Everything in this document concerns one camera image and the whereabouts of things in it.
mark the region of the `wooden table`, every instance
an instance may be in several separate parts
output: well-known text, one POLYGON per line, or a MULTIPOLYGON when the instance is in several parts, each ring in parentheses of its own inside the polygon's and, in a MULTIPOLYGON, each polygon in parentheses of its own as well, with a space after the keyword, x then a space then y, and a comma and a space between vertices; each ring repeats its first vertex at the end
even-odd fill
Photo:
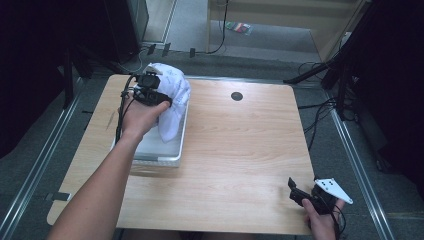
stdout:
MULTIPOLYGON (((110 150, 128 76, 111 76, 60 192, 75 194, 110 150)), ((192 86, 179 168, 133 166, 120 228, 310 234, 289 199, 289 177, 313 186, 293 89, 285 85, 189 79, 192 86), (231 98, 243 94, 241 101, 231 98)), ((55 201, 53 224, 66 202, 55 201)))

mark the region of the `camera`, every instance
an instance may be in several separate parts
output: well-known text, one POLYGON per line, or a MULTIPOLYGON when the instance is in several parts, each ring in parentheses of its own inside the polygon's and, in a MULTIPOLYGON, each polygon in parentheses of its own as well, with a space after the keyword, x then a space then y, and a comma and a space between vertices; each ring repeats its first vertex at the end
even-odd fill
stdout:
POLYGON ((136 77, 137 85, 134 87, 134 99, 147 106, 156 106, 163 101, 168 101, 172 105, 172 98, 168 95, 157 92, 160 79, 155 72, 146 72, 136 77))
POLYGON ((323 215, 332 213, 337 198, 325 192, 317 184, 314 185, 311 191, 312 195, 296 188, 296 183, 292 178, 289 178, 288 185, 291 189, 290 199, 299 204, 299 206, 303 207, 302 199, 307 198, 311 201, 318 214, 323 215))

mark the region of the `white towel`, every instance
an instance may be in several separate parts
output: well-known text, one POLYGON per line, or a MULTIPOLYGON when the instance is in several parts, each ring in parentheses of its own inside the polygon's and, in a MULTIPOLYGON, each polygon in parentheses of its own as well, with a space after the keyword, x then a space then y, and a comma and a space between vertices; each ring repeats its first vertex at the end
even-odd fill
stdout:
POLYGON ((162 63, 150 63, 145 71, 156 72, 160 79, 158 92, 172 98, 172 106, 159 116, 158 130, 164 143, 171 141, 178 133, 180 121, 190 99, 190 83, 184 73, 162 63))

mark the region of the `hand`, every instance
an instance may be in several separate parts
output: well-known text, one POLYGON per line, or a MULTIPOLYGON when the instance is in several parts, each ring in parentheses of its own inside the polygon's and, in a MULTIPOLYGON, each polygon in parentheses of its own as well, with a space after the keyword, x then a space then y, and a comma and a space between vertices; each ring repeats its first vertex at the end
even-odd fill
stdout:
POLYGON ((129 94, 124 105, 124 112, 125 110, 126 112, 122 121, 122 137, 131 137, 138 144, 143 139, 144 134, 152 128, 159 115, 166 111, 169 106, 170 103, 165 101, 157 106, 149 107, 133 100, 132 94, 129 94))
MULTIPOLYGON (((339 212, 342 210, 345 202, 341 199, 338 199, 336 206, 333 209, 334 217, 339 221, 339 212)), ((308 199, 302 200, 302 205, 306 210, 305 222, 311 223, 312 236, 315 240, 329 240, 336 239, 334 232, 334 220, 330 214, 319 215, 315 211, 314 206, 308 199)))

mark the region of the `skin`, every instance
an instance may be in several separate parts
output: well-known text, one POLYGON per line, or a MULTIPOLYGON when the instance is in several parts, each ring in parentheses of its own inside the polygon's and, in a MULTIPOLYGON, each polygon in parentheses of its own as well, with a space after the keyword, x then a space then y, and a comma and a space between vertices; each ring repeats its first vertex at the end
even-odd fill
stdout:
MULTIPOLYGON (((317 211, 315 211, 314 206, 308 199, 302 200, 303 207, 305 208, 305 222, 311 223, 312 236, 315 240, 332 240, 336 239, 334 233, 334 221, 333 218, 329 214, 327 215, 319 215, 317 211)), ((341 199, 338 199, 336 202, 336 206, 342 210, 345 202, 341 199)), ((334 216, 338 220, 339 219, 339 209, 334 207, 334 216)))
POLYGON ((112 238, 137 145, 168 107, 169 102, 130 105, 121 139, 62 211, 48 239, 112 238))

